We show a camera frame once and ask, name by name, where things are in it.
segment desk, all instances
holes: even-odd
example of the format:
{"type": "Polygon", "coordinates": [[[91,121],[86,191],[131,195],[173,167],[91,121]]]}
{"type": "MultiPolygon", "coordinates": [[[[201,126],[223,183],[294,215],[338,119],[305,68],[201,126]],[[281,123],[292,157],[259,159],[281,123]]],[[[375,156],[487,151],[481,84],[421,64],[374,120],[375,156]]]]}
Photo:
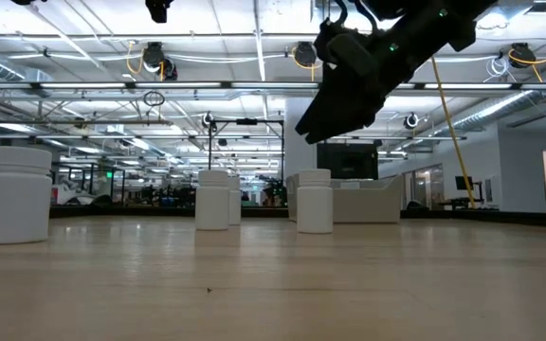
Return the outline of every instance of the desk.
{"type": "MultiPolygon", "coordinates": [[[[478,204],[483,204],[485,202],[485,200],[483,199],[475,199],[474,201],[478,204]]],[[[452,210],[456,210],[457,208],[468,209],[470,203],[471,201],[468,198],[458,198],[458,199],[450,199],[446,202],[440,203],[439,205],[452,206],[452,210]]]]}

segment black monitor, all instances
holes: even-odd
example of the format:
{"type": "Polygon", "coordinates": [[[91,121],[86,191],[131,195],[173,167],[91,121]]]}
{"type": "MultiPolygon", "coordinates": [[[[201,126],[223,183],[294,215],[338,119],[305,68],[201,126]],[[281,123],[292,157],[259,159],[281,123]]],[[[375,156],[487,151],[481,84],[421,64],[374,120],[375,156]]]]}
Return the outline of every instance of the black monitor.
{"type": "MultiPolygon", "coordinates": [[[[473,178],[470,176],[467,177],[469,179],[469,186],[471,189],[473,189],[473,178]]],[[[464,181],[464,176],[457,176],[456,177],[456,189],[457,190],[466,190],[466,182],[464,181]]]]}
{"type": "Polygon", "coordinates": [[[318,168],[333,179],[378,180],[378,153],[374,144],[318,144],[318,168]]]}

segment ceiling light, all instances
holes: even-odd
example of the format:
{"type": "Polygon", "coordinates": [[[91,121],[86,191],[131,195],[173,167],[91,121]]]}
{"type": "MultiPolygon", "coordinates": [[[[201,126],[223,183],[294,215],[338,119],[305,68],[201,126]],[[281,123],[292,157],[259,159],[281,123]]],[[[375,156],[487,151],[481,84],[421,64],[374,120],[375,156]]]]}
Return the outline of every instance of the ceiling light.
{"type": "Polygon", "coordinates": [[[66,145],[64,143],[60,143],[58,141],[55,141],[55,140],[46,140],[46,142],[48,143],[51,143],[53,144],[54,146],[58,146],[58,147],[66,147],[66,145]]]}
{"type": "Polygon", "coordinates": [[[413,89],[413,88],[414,88],[414,84],[401,83],[401,84],[397,85],[397,87],[395,89],[404,90],[404,89],[413,89]]]}
{"type": "Polygon", "coordinates": [[[177,125],[174,125],[174,124],[170,126],[170,130],[172,131],[173,135],[182,135],[183,134],[182,129],[180,127],[178,127],[177,125]]]}
{"type": "Polygon", "coordinates": [[[33,130],[30,129],[29,127],[24,126],[24,125],[20,125],[20,124],[0,123],[0,127],[10,129],[10,130],[13,130],[15,132],[20,132],[20,133],[32,133],[33,132],[33,130]]]}
{"type": "Polygon", "coordinates": [[[100,153],[100,150],[96,148],[89,148],[89,147],[76,147],[78,151],[82,151],[84,153],[100,153]]]}
{"type": "Polygon", "coordinates": [[[175,165],[178,165],[178,164],[182,163],[182,160],[179,157],[170,157],[170,158],[168,158],[168,161],[170,163],[175,164],[175,165]]]}
{"type": "Polygon", "coordinates": [[[139,139],[139,138],[133,138],[130,143],[132,143],[133,145],[139,147],[140,149],[143,149],[145,151],[148,151],[149,150],[149,145],[147,144],[147,142],[139,139]]]}
{"type": "Polygon", "coordinates": [[[212,153],[234,153],[234,154],[251,154],[251,153],[282,153],[282,151],[212,151],[212,153]]]}
{"type": "Polygon", "coordinates": [[[0,89],[30,89],[30,84],[26,82],[6,82],[0,83],[0,89]]]}
{"type": "Polygon", "coordinates": [[[125,87],[124,83],[119,82],[85,82],[85,83],[64,83],[64,82],[50,82],[41,83],[44,89],[122,89],[125,87]]]}
{"type": "Polygon", "coordinates": [[[81,135],[39,135],[37,138],[46,139],[46,138],[64,138],[64,139],[82,139],[81,135]]]}
{"type": "Polygon", "coordinates": [[[236,81],[231,84],[233,88],[244,89],[317,89],[316,82],[274,82],[274,81],[236,81]]]}
{"type": "Polygon", "coordinates": [[[137,88],[154,88],[154,89],[199,89],[199,88],[219,88],[220,82],[204,82],[204,81],[175,81],[175,82],[140,82],[136,84],[137,88]]]}
{"type": "Polygon", "coordinates": [[[89,135],[87,138],[92,139],[125,139],[125,138],[134,138],[132,135],[89,135]]]}
{"type": "MultiPolygon", "coordinates": [[[[443,89],[453,89],[453,90],[498,90],[498,89],[509,89],[513,84],[469,84],[469,83],[443,83],[443,89]]],[[[439,87],[437,84],[426,84],[425,89],[435,89],[439,87]]]]}
{"type": "Polygon", "coordinates": [[[129,78],[129,79],[131,79],[132,81],[137,81],[137,79],[135,79],[135,78],[134,78],[132,75],[130,75],[130,74],[123,74],[123,75],[121,75],[121,76],[123,76],[123,78],[129,78]]]}

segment metal frame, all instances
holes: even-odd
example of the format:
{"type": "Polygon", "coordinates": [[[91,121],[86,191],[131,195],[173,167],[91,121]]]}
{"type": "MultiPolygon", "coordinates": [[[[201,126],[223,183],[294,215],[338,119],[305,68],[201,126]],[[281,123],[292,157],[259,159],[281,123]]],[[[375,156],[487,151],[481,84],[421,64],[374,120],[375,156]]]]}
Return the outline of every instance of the metal frame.
{"type": "MultiPolygon", "coordinates": [[[[212,90],[212,89],[242,89],[242,90],[318,90],[318,81],[100,81],[100,82],[0,82],[0,90],[212,90]]],[[[480,82],[447,82],[442,87],[449,93],[466,92],[479,94],[482,92],[515,93],[520,90],[546,91],[546,83],[514,82],[514,83],[480,83],[480,82]]],[[[400,90],[418,93],[438,93],[436,83],[410,82],[401,83],[394,92],[400,90]]]]}
{"type": "MultiPolygon", "coordinates": [[[[272,139],[280,139],[282,141],[282,179],[283,179],[283,168],[284,168],[284,162],[285,162],[285,125],[283,124],[284,121],[282,119],[251,119],[251,123],[256,124],[265,124],[267,127],[269,127],[273,132],[275,132],[274,129],[269,125],[269,123],[279,123],[282,126],[282,134],[279,135],[275,133],[275,136],[267,136],[272,137],[272,139]]],[[[237,125],[247,125],[243,123],[242,119],[213,119],[209,125],[208,125],[208,170],[212,169],[212,140],[214,138],[226,138],[225,135],[219,135],[227,126],[228,124],[237,124],[237,125]],[[213,135],[212,126],[216,123],[223,124],[222,127],[218,129],[216,132],[216,135],[213,135]]],[[[243,136],[242,138],[251,138],[250,135],[243,136]]]]}

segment ceiling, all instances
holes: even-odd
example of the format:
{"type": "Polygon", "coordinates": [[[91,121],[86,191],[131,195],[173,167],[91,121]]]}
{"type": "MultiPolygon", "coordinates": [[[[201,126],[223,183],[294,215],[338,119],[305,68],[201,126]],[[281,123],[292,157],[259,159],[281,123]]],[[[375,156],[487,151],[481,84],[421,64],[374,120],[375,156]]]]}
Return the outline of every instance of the ceiling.
{"type": "MultiPolygon", "coordinates": [[[[125,60],[127,55],[139,57],[140,50],[153,41],[163,42],[169,56],[184,56],[181,59],[171,57],[178,69],[179,81],[321,81],[320,69],[316,69],[312,76],[311,70],[297,67],[291,56],[285,56],[285,52],[291,52],[297,42],[312,41],[319,32],[317,13],[311,20],[311,0],[176,0],[169,10],[168,23],[163,25],[155,24],[144,2],[136,0],[61,0],[35,2],[35,5],[42,18],[10,0],[0,0],[0,58],[12,66],[43,70],[55,81],[130,81],[131,77],[137,81],[158,81],[157,75],[144,68],[133,74],[125,60]],[[254,34],[257,25],[262,33],[263,68],[259,66],[259,41],[254,34]],[[63,40],[62,34],[70,36],[76,46],[63,40]],[[45,50],[56,57],[43,56],[45,50]],[[94,60],[117,60],[93,63],[83,54],[94,60]],[[231,58],[240,63],[219,63],[231,58]]],[[[353,14],[347,26],[367,30],[369,23],[353,14]]],[[[510,71],[510,76],[516,81],[531,80],[534,73],[530,68],[507,68],[502,70],[502,77],[491,77],[490,58],[497,56],[500,50],[506,52],[514,42],[528,43],[540,59],[546,58],[546,15],[519,15],[508,25],[496,28],[480,25],[477,36],[477,42],[461,53],[446,46],[437,54],[444,82],[512,81],[505,71],[510,71]]],[[[137,69],[139,58],[133,58],[129,63],[137,69]]],[[[431,64],[423,65],[411,81],[435,82],[431,64]]],[[[265,116],[283,119],[288,98],[287,94],[263,97],[251,93],[235,99],[223,99],[223,92],[218,95],[216,91],[209,93],[214,94],[214,98],[220,98],[186,99],[191,92],[177,91],[180,99],[174,104],[168,100],[149,113],[150,119],[162,117],[180,128],[180,132],[169,126],[146,124],[127,125],[124,131],[131,135],[170,135],[170,132],[198,135],[202,133],[199,132],[201,117],[207,112],[217,119],[265,116]]],[[[61,91],[55,94],[70,93],[61,91]]],[[[52,111],[48,119],[104,116],[107,119],[146,119],[150,107],[142,102],[142,95],[137,93],[136,106],[127,99],[74,100],[62,105],[59,105],[59,101],[47,99],[42,110],[52,111]]],[[[485,98],[485,95],[454,96],[447,101],[449,110],[455,113],[485,98]]],[[[9,93],[0,92],[0,100],[29,113],[38,110],[37,101],[10,99],[9,93]]],[[[435,92],[423,96],[391,96],[377,115],[375,124],[356,134],[409,135],[411,132],[404,129],[403,119],[411,113],[427,118],[421,120],[421,130],[440,124],[445,117],[435,92]]],[[[71,134],[97,134],[94,127],[82,131],[69,125],[58,128],[71,134]]],[[[249,128],[229,125],[221,134],[274,136],[271,128],[264,125],[249,128]]],[[[148,142],[165,153],[198,153],[198,147],[189,141],[148,142]]],[[[118,147],[116,143],[105,141],[102,146],[114,149],[118,147]]],[[[229,141],[223,149],[244,149],[246,146],[280,150],[281,142],[274,138],[250,141],[249,144],[246,141],[229,141]]]]}

